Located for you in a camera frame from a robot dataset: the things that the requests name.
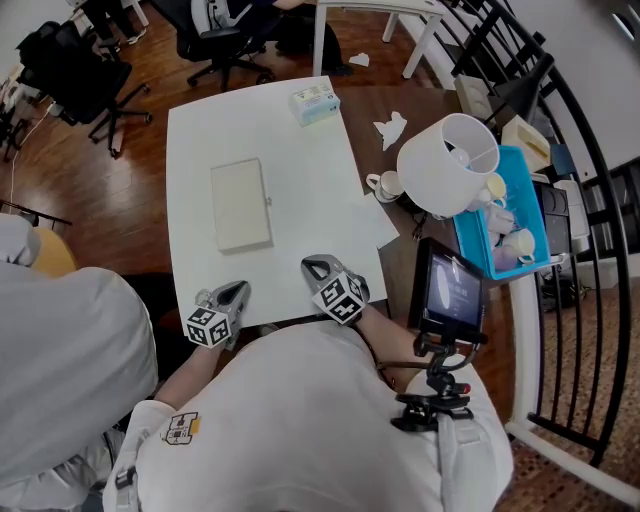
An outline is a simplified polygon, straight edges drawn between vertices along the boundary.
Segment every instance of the tissue box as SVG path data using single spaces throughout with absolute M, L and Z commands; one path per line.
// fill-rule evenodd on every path
M 329 117 L 340 109 L 340 99 L 329 85 L 315 85 L 296 92 L 289 106 L 301 126 Z

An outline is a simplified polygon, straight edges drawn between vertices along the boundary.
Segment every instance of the white table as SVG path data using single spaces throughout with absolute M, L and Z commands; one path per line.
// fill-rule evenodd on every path
M 411 78 L 411 75 L 413 75 L 418 62 L 420 62 L 420 57 L 424 55 L 429 40 L 438 28 L 438 24 L 445 13 L 445 8 L 442 7 L 437 0 L 317 0 L 315 39 L 313 44 L 314 76 L 320 76 L 322 73 L 324 29 L 327 21 L 327 9 L 329 7 L 391 13 L 384 34 L 382 35 L 382 40 L 385 43 L 390 41 L 400 14 L 428 17 L 429 21 L 425 25 L 422 35 L 416 43 L 411 57 L 409 57 L 409 62 L 407 62 L 402 72 L 404 78 Z
M 196 293 L 230 281 L 251 284 L 244 326 L 318 313 L 300 261 L 333 254 L 385 299 L 378 250 L 354 220 L 363 191 L 341 115 L 305 128 L 288 107 L 302 78 L 211 96 L 169 112 L 167 210 L 171 260 L 183 322 Z M 274 246 L 223 255 L 216 247 L 211 168 L 258 158 L 271 200 Z

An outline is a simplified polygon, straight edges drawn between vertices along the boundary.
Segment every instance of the white box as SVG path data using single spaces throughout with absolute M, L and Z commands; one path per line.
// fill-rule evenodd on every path
M 331 85 L 320 84 L 292 94 L 289 106 L 300 125 L 306 126 L 336 114 L 340 109 L 340 99 Z
M 458 75 L 453 81 L 453 85 L 465 114 L 483 121 L 493 114 L 488 98 L 489 88 L 482 80 L 473 76 Z M 495 119 L 492 119 L 488 126 L 493 127 L 495 124 Z
M 503 146 L 520 148 L 529 172 L 536 172 L 551 165 L 551 146 L 538 130 L 515 116 L 502 129 Z
M 258 159 L 211 169 L 216 241 L 222 253 L 273 245 Z

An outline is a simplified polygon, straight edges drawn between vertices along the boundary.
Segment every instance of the chair leg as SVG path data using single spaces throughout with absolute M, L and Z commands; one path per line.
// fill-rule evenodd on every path
M 248 69 L 250 71 L 257 71 L 258 73 L 269 73 L 271 74 L 272 71 L 271 69 L 265 67 L 265 66 L 260 66 L 259 64 L 256 64 L 255 62 L 249 62 L 246 60 L 242 60 L 242 59 L 234 59 L 231 61 L 231 66 L 235 66 L 237 68 L 242 68 L 242 69 Z
M 113 137 L 116 134 L 117 120 L 118 120 L 118 116 L 113 115 L 111 116 L 111 122 L 109 123 L 109 145 L 107 147 L 109 148 L 109 152 L 111 153 L 111 156 L 113 156 Z
M 11 149 L 11 144 L 9 144 L 9 141 L 7 141 L 7 148 L 4 150 L 4 161 L 5 162 L 10 162 L 11 159 L 9 158 L 9 150 Z
M 120 110 L 118 109 L 119 116 L 146 116 L 149 112 L 143 112 L 142 110 Z
M 107 123 L 111 120 L 111 118 L 112 118 L 112 117 L 113 117 L 113 114 L 112 114 L 111 112 L 109 112 L 106 116 L 104 116 L 104 117 L 102 118 L 102 120 L 101 120 L 101 121 L 100 121 L 100 122 L 95 126 L 95 128 L 94 128 L 93 130 L 91 130 L 91 133 L 89 133 L 89 138 L 90 138 L 91 140 L 93 140 L 93 139 L 94 139 L 94 135 L 95 135 L 96 133 L 98 133 L 98 131 L 99 131 L 99 130 L 100 130 L 100 129 L 105 125 L 105 124 L 107 124 Z
M 127 94 L 120 103 L 116 105 L 117 108 L 124 107 L 127 103 L 129 103 L 133 97 L 138 94 L 140 91 L 149 92 L 151 88 L 147 84 L 140 84 L 133 91 Z
M 208 75 L 209 73 L 214 73 L 215 71 L 218 71 L 219 66 L 215 65 L 215 64 L 210 64 L 209 66 L 207 66 L 204 69 L 201 69 L 200 71 L 198 71 L 197 73 L 191 75 L 189 78 L 187 78 L 187 83 L 189 85 L 195 85 L 195 82 L 198 78 L 200 78 L 201 76 L 204 75 Z
M 229 89 L 229 78 L 231 77 L 231 66 L 225 65 L 222 68 L 222 92 Z

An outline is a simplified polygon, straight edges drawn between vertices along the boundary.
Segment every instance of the white mug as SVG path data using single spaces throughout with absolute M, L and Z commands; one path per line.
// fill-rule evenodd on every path
M 515 255 L 525 265 L 535 263 L 533 251 L 536 250 L 536 239 L 528 229 L 519 229 L 509 233 L 502 240 L 502 247 L 512 247 Z
M 501 208 L 507 207 L 507 202 L 504 200 L 504 198 L 499 198 L 494 201 L 493 198 L 491 197 L 491 192 L 489 192 L 488 189 L 483 188 L 480 191 L 480 193 L 476 196 L 476 198 L 473 201 L 471 201 L 471 204 L 467 206 L 467 211 L 477 212 L 478 210 L 482 210 L 483 208 L 489 206 L 489 204 L 491 203 L 494 203 L 494 204 L 500 203 L 498 206 L 500 206 Z
M 387 171 L 382 175 L 369 174 L 366 182 L 373 189 L 376 199 L 381 203 L 391 203 L 404 192 L 396 171 Z
M 467 207 L 467 211 L 478 211 L 485 206 L 488 206 L 489 203 L 500 203 L 500 206 L 502 206 L 502 208 L 506 208 L 506 196 L 507 185 L 502 179 L 502 176 L 493 173 L 487 179 L 487 183 L 485 184 L 484 188 L 478 193 L 476 198 L 471 201 L 471 204 Z
M 489 243 L 491 244 L 491 249 L 500 243 L 500 236 L 500 233 L 489 231 Z
M 505 210 L 495 203 L 489 203 L 489 207 L 485 210 L 485 220 L 487 221 L 487 229 L 501 235 L 508 235 L 513 231 L 516 219 L 509 210 Z
M 515 249 L 510 245 L 496 247 L 491 252 L 491 256 L 493 256 L 493 266 L 496 270 L 505 272 L 518 266 L 518 256 Z

